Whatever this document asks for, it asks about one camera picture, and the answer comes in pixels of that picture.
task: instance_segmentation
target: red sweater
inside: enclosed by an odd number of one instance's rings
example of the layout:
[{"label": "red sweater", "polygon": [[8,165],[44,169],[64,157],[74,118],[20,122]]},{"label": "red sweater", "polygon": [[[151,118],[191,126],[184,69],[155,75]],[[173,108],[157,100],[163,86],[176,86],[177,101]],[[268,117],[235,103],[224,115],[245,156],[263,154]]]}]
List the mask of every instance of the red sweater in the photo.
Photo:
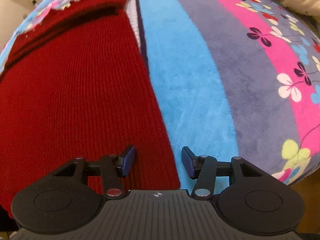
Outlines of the red sweater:
[{"label": "red sweater", "polygon": [[[18,37],[0,81],[0,204],[76,156],[137,158],[126,189],[179,188],[162,116],[123,6],[81,0]],[[99,180],[90,186],[99,191]]]}]

